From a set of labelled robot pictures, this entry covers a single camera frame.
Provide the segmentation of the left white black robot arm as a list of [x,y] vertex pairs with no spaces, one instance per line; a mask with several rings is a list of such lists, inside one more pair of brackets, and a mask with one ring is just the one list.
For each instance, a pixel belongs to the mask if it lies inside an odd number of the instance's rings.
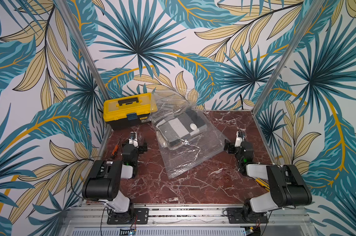
[[137,218],[133,203],[120,190],[122,179],[133,179],[138,172],[138,158],[148,151],[146,142],[128,141],[122,146],[122,160],[96,160],[84,182],[82,197],[104,204],[108,224],[132,223]]

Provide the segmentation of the aluminium front rail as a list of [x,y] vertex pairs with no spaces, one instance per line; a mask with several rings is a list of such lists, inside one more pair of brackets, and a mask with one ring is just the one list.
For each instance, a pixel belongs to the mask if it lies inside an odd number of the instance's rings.
[[137,217],[110,225],[99,205],[73,207],[60,225],[59,236],[316,236],[306,209],[280,209],[263,219],[243,222],[230,216],[236,204],[136,204]]

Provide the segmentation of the yellow utility knife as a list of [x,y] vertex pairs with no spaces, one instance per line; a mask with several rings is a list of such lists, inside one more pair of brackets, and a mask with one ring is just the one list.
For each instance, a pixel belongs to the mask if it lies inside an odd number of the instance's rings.
[[257,184],[259,184],[265,190],[270,191],[269,184],[266,181],[264,181],[264,180],[262,180],[260,178],[255,178],[255,181],[256,181]]

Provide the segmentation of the aluminium corner post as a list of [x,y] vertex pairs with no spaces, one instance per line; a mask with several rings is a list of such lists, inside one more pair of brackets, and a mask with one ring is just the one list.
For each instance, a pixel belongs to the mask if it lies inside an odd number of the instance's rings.
[[269,81],[265,84],[265,87],[263,91],[261,92],[259,99],[257,100],[257,103],[255,104],[252,113],[255,116],[258,111],[261,109],[261,106],[268,96],[269,91],[271,90],[272,86],[274,85],[275,81],[277,80],[278,76],[281,73],[281,70],[284,68],[286,62],[298,46],[299,42],[301,39],[304,37],[306,34],[306,31],[310,27],[311,22],[315,18],[316,14],[319,12],[321,9],[321,6],[323,5],[324,0],[322,1],[314,1],[310,8],[308,9],[308,13],[306,14],[305,17],[303,17],[302,23],[299,25],[297,32],[294,34],[290,44],[288,45],[287,49],[285,50],[281,60],[279,61],[277,67],[275,68],[273,74],[271,75]]
[[99,90],[101,91],[103,97],[105,100],[109,100],[110,96],[108,94],[108,91],[105,87],[105,84],[101,78],[101,75],[95,65],[95,62],[93,61],[93,58],[90,55],[90,52],[88,50],[88,47],[85,43],[85,40],[81,34],[81,31],[79,29],[79,26],[76,24],[74,16],[69,9],[69,6],[66,1],[63,0],[57,0],[55,1],[57,7],[59,8],[61,15],[63,19],[66,21],[66,24],[71,31],[73,38],[76,41],[76,44],[78,46],[78,49],[81,51],[83,59],[85,60],[91,74],[94,77],[95,82],[98,85]]

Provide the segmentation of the orange handled screwdriver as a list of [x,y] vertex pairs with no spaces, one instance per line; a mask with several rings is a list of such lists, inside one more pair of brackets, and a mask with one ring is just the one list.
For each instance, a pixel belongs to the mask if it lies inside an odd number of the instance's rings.
[[121,139],[122,139],[122,135],[119,137],[117,144],[115,145],[115,147],[113,148],[113,150],[111,152],[111,157],[113,157],[113,158],[116,157],[116,155],[118,153]]

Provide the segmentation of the left aluminium corner post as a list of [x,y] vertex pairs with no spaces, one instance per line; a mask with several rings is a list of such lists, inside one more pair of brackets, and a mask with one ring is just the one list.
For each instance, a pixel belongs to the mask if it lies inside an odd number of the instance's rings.
[[81,31],[79,29],[79,26],[76,24],[74,16],[69,9],[69,6],[66,1],[63,0],[57,0],[55,1],[57,7],[59,8],[61,15],[63,19],[66,21],[66,24],[71,31],[73,38],[76,41],[76,44],[78,46],[78,49],[81,51],[83,59],[85,60],[91,74],[94,77],[95,82],[98,85],[99,90],[101,91],[103,97],[105,100],[109,100],[110,96],[108,94],[108,91],[105,87],[105,84],[101,78],[101,75],[95,65],[95,62],[93,61],[93,58],[90,55],[90,52],[88,50],[88,47],[85,43],[85,40],[81,34]]

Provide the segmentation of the clear plastic vacuum bag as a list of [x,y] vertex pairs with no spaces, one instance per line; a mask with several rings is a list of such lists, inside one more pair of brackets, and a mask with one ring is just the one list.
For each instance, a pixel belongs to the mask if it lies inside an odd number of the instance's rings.
[[223,151],[225,135],[176,93],[153,92],[156,111],[150,116],[169,179],[173,179]]

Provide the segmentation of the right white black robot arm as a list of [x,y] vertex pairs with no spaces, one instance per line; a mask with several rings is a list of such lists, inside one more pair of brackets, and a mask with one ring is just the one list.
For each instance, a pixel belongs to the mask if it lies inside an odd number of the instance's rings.
[[239,172],[252,179],[265,180],[269,191],[245,201],[242,208],[226,209],[229,222],[267,223],[267,212],[284,207],[308,206],[312,195],[302,175],[295,165],[267,165],[253,161],[254,149],[248,141],[231,143],[226,140],[224,151],[233,154],[237,160]]

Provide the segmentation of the yellow black toolbox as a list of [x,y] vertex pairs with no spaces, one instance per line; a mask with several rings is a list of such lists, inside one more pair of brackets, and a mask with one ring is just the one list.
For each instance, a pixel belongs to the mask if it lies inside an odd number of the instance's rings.
[[106,100],[103,119],[113,130],[141,125],[150,121],[150,115],[157,111],[152,93],[143,93]]

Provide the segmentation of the grey checkered blanket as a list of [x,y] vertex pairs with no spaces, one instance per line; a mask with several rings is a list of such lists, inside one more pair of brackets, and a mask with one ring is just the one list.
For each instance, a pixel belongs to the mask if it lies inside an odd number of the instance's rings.
[[[190,124],[196,124],[198,129],[192,130]],[[187,108],[181,113],[158,120],[155,125],[163,141],[162,146],[177,149],[183,142],[191,141],[205,132],[208,121],[201,112]]]

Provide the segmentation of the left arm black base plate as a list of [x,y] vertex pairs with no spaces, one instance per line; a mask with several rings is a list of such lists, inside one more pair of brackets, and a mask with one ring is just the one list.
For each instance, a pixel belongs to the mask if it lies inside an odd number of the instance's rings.
[[148,208],[130,208],[124,213],[115,213],[110,210],[108,213],[107,224],[108,225],[146,225],[149,218]]

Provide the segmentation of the right aluminium corner post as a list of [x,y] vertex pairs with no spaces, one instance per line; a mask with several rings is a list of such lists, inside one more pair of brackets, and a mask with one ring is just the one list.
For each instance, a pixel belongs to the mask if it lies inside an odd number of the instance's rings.
[[302,23],[299,25],[297,32],[294,34],[290,44],[288,45],[287,49],[285,50],[281,60],[279,61],[277,67],[275,68],[273,74],[271,75],[269,81],[265,84],[265,87],[263,91],[261,92],[259,99],[257,100],[257,103],[255,104],[252,113],[255,116],[258,111],[261,109],[261,106],[268,96],[269,91],[271,90],[272,86],[274,85],[275,81],[277,80],[278,76],[281,73],[281,70],[284,68],[286,62],[298,46],[299,42],[301,39],[304,37],[306,34],[306,31],[310,27],[311,22],[315,18],[316,14],[319,12],[321,9],[321,6],[323,5],[324,0],[322,1],[314,1],[310,8],[308,9],[308,13],[306,14],[305,17],[303,17]]

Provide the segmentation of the white vacuum bag valve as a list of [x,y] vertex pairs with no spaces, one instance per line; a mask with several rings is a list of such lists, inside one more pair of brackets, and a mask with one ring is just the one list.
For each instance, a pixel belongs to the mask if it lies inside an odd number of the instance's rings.
[[197,126],[196,126],[196,124],[190,124],[190,128],[191,128],[192,130],[197,130],[197,129],[198,129]]

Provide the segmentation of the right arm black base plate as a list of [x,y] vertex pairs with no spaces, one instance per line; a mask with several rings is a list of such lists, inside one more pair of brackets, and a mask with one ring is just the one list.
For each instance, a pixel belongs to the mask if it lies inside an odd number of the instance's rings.
[[249,212],[241,207],[229,207],[225,211],[230,224],[264,224],[268,222],[266,213]]

